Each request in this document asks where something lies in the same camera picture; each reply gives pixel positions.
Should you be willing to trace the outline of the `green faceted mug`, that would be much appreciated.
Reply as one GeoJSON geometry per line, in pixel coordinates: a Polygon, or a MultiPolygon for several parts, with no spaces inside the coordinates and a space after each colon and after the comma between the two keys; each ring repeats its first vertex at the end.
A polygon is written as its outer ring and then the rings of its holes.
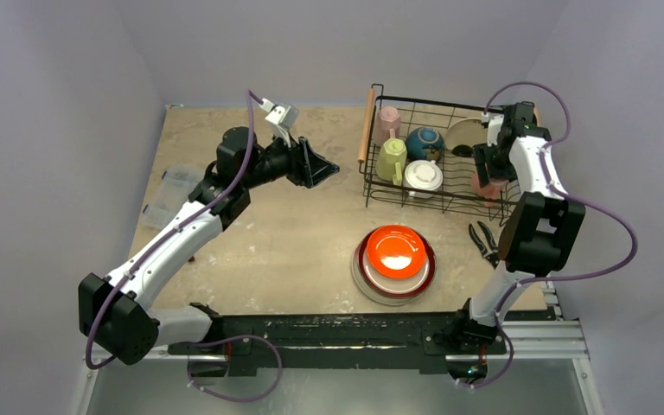
{"type": "Polygon", "coordinates": [[[400,186],[407,158],[405,142],[396,137],[388,138],[380,148],[375,163],[375,174],[382,180],[400,186]]]}

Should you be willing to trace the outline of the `salmon pink mug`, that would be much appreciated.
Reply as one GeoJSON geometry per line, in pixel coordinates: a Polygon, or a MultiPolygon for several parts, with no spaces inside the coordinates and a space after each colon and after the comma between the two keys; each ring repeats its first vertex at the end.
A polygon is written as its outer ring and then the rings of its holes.
{"type": "Polygon", "coordinates": [[[471,187],[474,193],[484,199],[484,206],[491,208],[495,201],[500,199],[501,191],[508,185],[508,181],[495,180],[481,185],[479,176],[475,173],[471,177],[471,187]]]}

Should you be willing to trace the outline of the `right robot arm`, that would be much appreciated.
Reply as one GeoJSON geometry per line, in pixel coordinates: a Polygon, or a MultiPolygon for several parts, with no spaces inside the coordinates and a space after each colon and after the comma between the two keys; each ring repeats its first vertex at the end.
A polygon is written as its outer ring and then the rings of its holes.
{"type": "Polygon", "coordinates": [[[484,114],[487,140],[474,148],[480,187],[517,182],[520,198],[498,242],[499,263],[485,287],[453,325],[453,345],[470,352],[492,343],[498,325],[531,281],[564,268],[583,223],[583,203],[568,201],[552,161],[552,137],[536,123],[535,106],[521,101],[484,114]]]}

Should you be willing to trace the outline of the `orange small plate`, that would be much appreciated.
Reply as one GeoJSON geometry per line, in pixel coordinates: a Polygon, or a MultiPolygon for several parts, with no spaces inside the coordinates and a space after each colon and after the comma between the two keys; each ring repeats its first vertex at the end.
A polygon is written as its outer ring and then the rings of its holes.
{"type": "Polygon", "coordinates": [[[423,239],[402,225],[385,225],[372,231],[366,251],[372,267],[391,279],[410,278],[427,262],[423,239]]]}

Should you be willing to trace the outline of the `red rimmed plate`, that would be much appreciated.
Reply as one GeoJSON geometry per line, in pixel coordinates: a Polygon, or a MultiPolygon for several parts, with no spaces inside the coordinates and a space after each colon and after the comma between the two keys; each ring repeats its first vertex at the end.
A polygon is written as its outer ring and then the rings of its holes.
{"type": "Polygon", "coordinates": [[[385,225],[368,233],[351,258],[358,288],[377,303],[402,305],[423,293],[436,275],[436,256],[420,233],[385,225]]]}

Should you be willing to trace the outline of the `black pliers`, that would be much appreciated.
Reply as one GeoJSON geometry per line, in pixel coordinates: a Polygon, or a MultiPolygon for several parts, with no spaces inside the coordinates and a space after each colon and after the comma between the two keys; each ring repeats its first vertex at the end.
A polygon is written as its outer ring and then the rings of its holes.
{"type": "Polygon", "coordinates": [[[483,222],[477,221],[476,224],[479,226],[479,229],[482,232],[481,235],[476,231],[476,227],[470,223],[468,225],[468,234],[472,242],[477,247],[481,256],[486,259],[493,268],[496,268],[500,262],[498,254],[498,245],[495,241],[495,236],[493,235],[490,228],[483,222]]]}

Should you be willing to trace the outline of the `cream painted plate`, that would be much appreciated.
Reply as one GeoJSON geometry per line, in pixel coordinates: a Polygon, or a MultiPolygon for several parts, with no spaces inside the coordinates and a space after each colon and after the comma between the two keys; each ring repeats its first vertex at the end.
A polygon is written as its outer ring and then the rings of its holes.
{"type": "Polygon", "coordinates": [[[471,158],[474,147],[487,142],[488,131],[479,118],[456,121],[444,135],[444,146],[453,156],[471,158]]]}

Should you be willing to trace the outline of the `dark blue bowl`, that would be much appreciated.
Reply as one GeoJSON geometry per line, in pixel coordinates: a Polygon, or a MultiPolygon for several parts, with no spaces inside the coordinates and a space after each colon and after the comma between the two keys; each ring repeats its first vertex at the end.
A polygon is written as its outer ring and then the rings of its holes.
{"type": "Polygon", "coordinates": [[[444,138],[437,130],[418,127],[408,134],[405,146],[410,161],[438,162],[444,150],[444,138]]]}

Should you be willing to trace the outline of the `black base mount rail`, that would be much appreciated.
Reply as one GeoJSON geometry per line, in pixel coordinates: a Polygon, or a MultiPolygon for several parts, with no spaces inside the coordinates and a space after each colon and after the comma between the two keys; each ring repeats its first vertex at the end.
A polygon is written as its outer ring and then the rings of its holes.
{"type": "Polygon", "coordinates": [[[503,356],[503,334],[470,329],[463,311],[237,315],[216,319],[199,341],[169,346],[172,355],[227,357],[231,376],[260,368],[407,369],[464,377],[458,360],[503,356]]]}

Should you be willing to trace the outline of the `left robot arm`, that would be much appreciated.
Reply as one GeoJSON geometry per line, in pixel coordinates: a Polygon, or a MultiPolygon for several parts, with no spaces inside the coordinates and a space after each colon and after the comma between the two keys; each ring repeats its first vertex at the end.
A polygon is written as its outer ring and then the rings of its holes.
{"type": "Polygon", "coordinates": [[[311,149],[305,137],[274,137],[258,144],[249,127],[227,130],[216,158],[168,225],[124,264],[78,286],[79,326],[86,336],[85,363],[99,369],[113,360],[132,365],[155,346],[192,344],[203,354],[218,350],[223,330],[201,305],[154,316],[150,309],[164,286],[210,240],[226,231],[250,205],[250,191],[285,178],[314,188],[339,166],[311,149]]]}

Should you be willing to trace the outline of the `large white bottom plate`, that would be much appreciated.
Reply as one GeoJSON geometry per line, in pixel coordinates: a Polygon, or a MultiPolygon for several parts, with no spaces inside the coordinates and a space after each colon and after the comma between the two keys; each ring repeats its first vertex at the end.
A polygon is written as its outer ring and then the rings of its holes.
{"type": "Polygon", "coordinates": [[[414,301],[433,283],[437,261],[427,254],[423,267],[409,278],[390,278],[376,271],[367,253],[357,249],[351,258],[351,273],[358,289],[372,301],[388,306],[401,306],[414,301]]]}

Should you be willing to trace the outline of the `white handled cup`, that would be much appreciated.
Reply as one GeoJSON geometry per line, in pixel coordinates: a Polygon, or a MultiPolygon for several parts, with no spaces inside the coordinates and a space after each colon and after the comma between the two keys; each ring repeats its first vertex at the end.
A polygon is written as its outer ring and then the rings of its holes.
{"type": "Polygon", "coordinates": [[[443,172],[435,161],[416,160],[410,162],[403,174],[403,184],[409,188],[407,195],[428,199],[444,182],[443,172]]]}

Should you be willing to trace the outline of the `clear plastic organizer box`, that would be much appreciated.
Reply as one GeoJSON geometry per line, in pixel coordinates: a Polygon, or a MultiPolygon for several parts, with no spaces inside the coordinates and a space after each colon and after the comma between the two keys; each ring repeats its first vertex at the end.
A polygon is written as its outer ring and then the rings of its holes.
{"type": "Polygon", "coordinates": [[[161,175],[158,188],[144,205],[139,223],[156,230],[166,227],[188,200],[188,194],[202,179],[204,170],[173,164],[161,175]]]}

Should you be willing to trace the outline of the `light pink faceted mug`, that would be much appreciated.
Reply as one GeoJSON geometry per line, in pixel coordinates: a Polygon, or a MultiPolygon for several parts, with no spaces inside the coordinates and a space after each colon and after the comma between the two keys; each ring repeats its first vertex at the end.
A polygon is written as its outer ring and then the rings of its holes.
{"type": "Polygon", "coordinates": [[[384,106],[376,114],[373,122],[373,142],[381,147],[390,137],[398,137],[400,129],[400,114],[393,106],[384,106]]]}

